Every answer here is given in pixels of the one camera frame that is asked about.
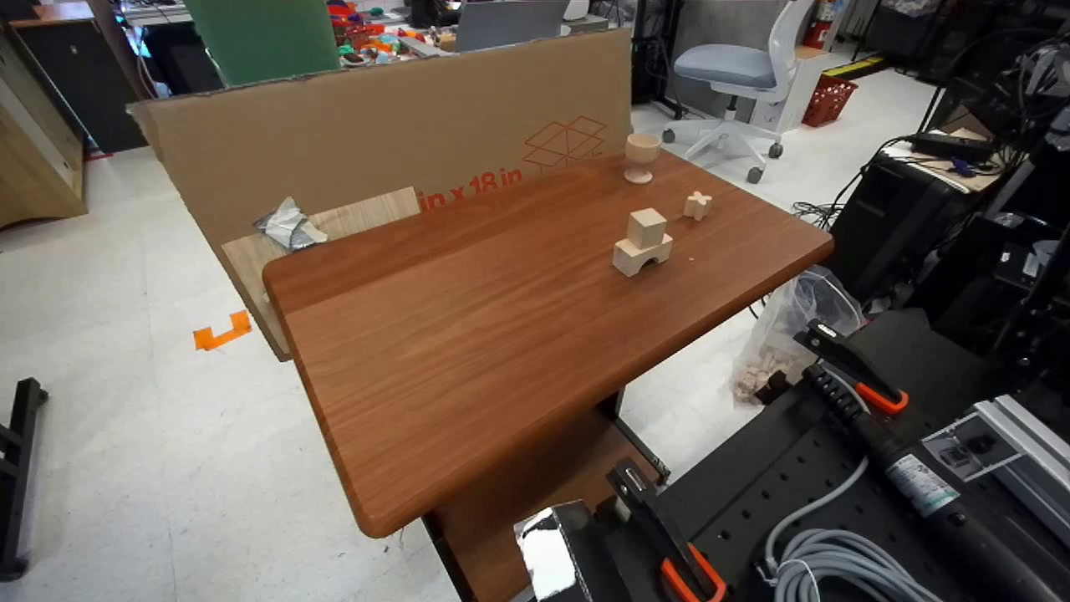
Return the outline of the black orange clamp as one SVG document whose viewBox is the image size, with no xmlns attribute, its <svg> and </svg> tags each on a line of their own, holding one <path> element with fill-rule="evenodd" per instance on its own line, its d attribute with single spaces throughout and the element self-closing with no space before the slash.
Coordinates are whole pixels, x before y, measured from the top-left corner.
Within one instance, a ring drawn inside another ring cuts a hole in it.
<svg viewBox="0 0 1070 602">
<path fill-rule="evenodd" d="M 647 480 L 647 473 L 632 462 L 618 462 L 610 470 L 610 484 L 617 490 L 618 517 L 629 521 L 656 550 L 663 592 L 674 602 L 726 602 L 731 581 L 696 541 L 678 539 L 676 528 L 656 510 L 656 487 Z"/>
<path fill-rule="evenodd" d="M 872 412 L 898 419 L 909 406 L 909 394 L 884 376 L 832 323 L 810 322 L 799 343 L 824 359 Z"/>
</svg>

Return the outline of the wooden goblet-shaped block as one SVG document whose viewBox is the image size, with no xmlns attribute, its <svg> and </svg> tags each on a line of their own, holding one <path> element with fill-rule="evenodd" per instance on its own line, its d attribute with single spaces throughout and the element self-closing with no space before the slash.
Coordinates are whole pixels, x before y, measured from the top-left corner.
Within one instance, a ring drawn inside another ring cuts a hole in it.
<svg viewBox="0 0 1070 602">
<path fill-rule="evenodd" d="M 629 182 L 648 182 L 656 156 L 660 156 L 660 139 L 656 138 L 629 134 L 626 138 L 626 179 Z"/>
</svg>

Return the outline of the green chair back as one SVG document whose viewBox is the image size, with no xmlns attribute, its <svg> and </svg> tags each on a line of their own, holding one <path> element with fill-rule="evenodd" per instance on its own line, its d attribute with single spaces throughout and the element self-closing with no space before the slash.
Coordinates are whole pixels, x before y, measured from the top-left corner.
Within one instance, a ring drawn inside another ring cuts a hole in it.
<svg viewBox="0 0 1070 602">
<path fill-rule="evenodd" d="M 228 85 L 337 68 L 327 0 L 184 0 Z"/>
</svg>

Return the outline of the black orange clamp left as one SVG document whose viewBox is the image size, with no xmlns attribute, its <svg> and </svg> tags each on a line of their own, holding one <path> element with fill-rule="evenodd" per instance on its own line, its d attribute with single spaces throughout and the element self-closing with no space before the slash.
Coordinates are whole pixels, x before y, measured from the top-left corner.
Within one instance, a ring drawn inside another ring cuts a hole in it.
<svg viewBox="0 0 1070 602">
<path fill-rule="evenodd" d="M 678 539 L 676 528 L 656 510 L 656 487 L 647 480 L 647 473 L 632 462 L 618 462 L 610 470 L 610 484 L 617 490 L 618 517 L 629 521 L 656 550 L 663 592 L 674 602 L 726 602 L 731 581 L 696 541 Z"/>
</svg>

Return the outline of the red box on floor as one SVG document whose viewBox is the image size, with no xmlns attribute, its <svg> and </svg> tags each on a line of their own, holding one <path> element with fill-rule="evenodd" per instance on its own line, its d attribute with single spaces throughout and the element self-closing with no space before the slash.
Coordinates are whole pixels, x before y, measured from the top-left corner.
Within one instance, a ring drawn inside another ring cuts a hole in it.
<svg viewBox="0 0 1070 602">
<path fill-rule="evenodd" d="M 804 124 L 807 126 L 832 124 L 842 113 L 842 105 L 851 104 L 853 91 L 858 91 L 853 79 L 824 78 L 810 95 Z"/>
</svg>

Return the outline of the clear plastic bag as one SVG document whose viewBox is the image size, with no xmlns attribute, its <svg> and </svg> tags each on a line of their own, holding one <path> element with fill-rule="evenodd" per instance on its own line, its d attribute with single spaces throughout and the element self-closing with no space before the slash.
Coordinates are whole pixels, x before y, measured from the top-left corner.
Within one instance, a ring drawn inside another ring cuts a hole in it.
<svg viewBox="0 0 1070 602">
<path fill-rule="evenodd" d="M 812 365 L 812 351 L 795 340 L 812 322 L 853 333 L 865 323 L 863 304 L 831 268 L 810 268 L 765 295 L 754 333 L 732 365 L 732 394 L 756 400 L 774 374 L 799 381 Z"/>
</svg>

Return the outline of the wooden table with shelf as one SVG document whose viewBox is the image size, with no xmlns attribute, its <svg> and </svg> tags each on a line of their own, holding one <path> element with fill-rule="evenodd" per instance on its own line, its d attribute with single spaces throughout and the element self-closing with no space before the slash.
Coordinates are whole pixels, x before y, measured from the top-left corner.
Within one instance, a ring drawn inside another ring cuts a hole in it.
<svg viewBox="0 0 1070 602">
<path fill-rule="evenodd" d="M 705 219 L 682 212 L 712 192 Z M 612 268 L 656 207 L 674 253 Z M 832 240 L 674 152 L 636 188 L 617 159 L 350 234 L 265 268 L 361 531 L 433 531 L 468 602 L 525 587 L 513 521 L 602 501 L 632 448 L 599 406 Z"/>
</svg>

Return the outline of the wooden square block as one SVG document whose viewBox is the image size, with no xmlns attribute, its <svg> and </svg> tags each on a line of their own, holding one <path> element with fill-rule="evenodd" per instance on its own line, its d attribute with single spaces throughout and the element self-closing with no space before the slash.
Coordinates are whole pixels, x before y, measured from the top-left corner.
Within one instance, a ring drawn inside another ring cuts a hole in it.
<svg viewBox="0 0 1070 602">
<path fill-rule="evenodd" d="M 656 207 L 641 207 L 629 212 L 629 240 L 636 247 L 660 247 L 665 236 L 665 218 Z"/>
</svg>

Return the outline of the black perforated mounting board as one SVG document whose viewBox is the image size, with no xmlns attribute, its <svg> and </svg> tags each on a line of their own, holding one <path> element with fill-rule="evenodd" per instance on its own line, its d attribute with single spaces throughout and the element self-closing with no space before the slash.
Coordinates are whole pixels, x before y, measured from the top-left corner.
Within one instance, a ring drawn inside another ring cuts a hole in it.
<svg viewBox="0 0 1070 602">
<path fill-rule="evenodd" d="M 891 431 L 950 478 L 923 438 L 988 392 L 994 365 L 937 333 L 923 311 L 879 313 L 853 340 L 879 374 L 909 392 L 909 406 L 891 420 Z M 731 581 L 726 602 L 774 602 L 774 587 L 760 578 L 765 536 L 789 510 L 842 484 L 861 458 L 861 435 L 819 386 L 799 381 L 665 484 L 651 508 L 712 558 Z M 1000 480 L 981 478 L 961 484 L 961 493 L 965 510 L 1055 587 L 1055 602 L 1070 602 L 1068 544 Z M 799 528 L 851 528 L 872 539 L 945 602 L 1028 602 L 1025 585 L 991 578 L 994 567 L 1010 571 L 1006 558 L 952 544 L 948 526 L 931 526 L 884 468 L 865 468 L 845 493 L 786 526 L 789 536 Z"/>
</svg>

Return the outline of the grey office chair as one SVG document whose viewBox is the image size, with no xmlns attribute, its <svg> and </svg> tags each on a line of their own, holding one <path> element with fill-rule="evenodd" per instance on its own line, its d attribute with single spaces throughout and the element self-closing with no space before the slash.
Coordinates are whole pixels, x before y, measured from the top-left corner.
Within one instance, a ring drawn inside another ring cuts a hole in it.
<svg viewBox="0 0 1070 602">
<path fill-rule="evenodd" d="M 732 110 L 724 115 L 676 115 L 660 138 L 665 144 L 686 139 L 686 156 L 696 159 L 712 147 L 741 147 L 751 156 L 747 179 L 760 182 L 765 165 L 782 156 L 781 113 L 799 72 L 799 40 L 817 0 L 782 0 L 765 42 L 700 42 L 676 55 L 674 72 L 726 92 L 731 104 L 751 99 L 754 110 L 771 110 L 771 120 L 741 120 Z"/>
</svg>

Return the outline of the wooden arch block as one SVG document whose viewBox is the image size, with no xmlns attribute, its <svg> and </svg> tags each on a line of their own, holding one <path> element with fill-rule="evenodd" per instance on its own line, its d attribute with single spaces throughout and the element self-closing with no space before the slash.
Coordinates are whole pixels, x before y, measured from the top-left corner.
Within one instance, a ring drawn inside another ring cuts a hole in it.
<svg viewBox="0 0 1070 602">
<path fill-rule="evenodd" d="M 670 253 L 674 253 L 674 236 L 663 236 L 660 245 L 648 245 L 648 247 L 621 236 L 612 247 L 612 268 L 626 278 L 636 278 L 648 262 L 665 264 Z"/>
</svg>

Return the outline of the brown cardboard box panel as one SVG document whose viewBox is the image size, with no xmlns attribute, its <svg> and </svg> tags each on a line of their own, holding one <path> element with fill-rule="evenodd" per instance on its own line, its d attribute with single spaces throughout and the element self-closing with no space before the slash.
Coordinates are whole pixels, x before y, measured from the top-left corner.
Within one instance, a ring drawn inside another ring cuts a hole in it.
<svg viewBox="0 0 1070 602">
<path fill-rule="evenodd" d="M 142 99 L 133 124 L 274 351 L 289 336 L 246 247 L 296 201 L 367 228 L 626 150 L 618 31 Z"/>
</svg>

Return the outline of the wooden star block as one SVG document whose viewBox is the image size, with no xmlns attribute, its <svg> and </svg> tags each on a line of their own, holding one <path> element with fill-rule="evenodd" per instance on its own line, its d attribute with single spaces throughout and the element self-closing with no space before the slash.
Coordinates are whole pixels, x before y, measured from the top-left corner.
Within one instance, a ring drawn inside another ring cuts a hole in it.
<svg viewBox="0 0 1070 602">
<path fill-rule="evenodd" d="M 693 192 L 686 196 L 682 212 L 686 212 L 689 219 L 705 219 L 705 218 L 710 218 L 710 207 L 712 207 L 712 192 L 693 190 Z"/>
</svg>

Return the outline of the black orange clamp right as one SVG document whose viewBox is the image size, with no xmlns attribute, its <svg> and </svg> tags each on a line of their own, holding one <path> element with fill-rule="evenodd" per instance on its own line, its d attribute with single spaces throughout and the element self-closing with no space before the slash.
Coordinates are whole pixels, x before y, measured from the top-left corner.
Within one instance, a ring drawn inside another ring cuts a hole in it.
<svg viewBox="0 0 1070 602">
<path fill-rule="evenodd" d="M 884 376 L 832 323 L 810 322 L 799 343 L 824 359 L 872 412 L 898 419 L 909 406 L 909 394 Z"/>
</svg>

